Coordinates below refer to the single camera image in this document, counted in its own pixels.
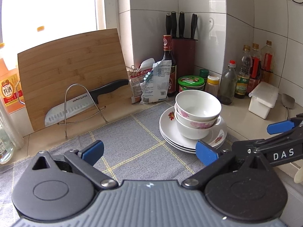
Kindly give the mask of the right gloved hand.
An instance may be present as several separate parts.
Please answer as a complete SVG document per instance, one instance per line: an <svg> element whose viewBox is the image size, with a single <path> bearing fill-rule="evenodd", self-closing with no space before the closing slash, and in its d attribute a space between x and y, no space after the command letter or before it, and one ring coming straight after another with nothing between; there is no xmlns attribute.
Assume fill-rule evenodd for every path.
<svg viewBox="0 0 303 227"><path fill-rule="evenodd" d="M296 174L294 176L294 182L295 183L303 182L303 167L300 167L300 169L296 172Z"/></svg>

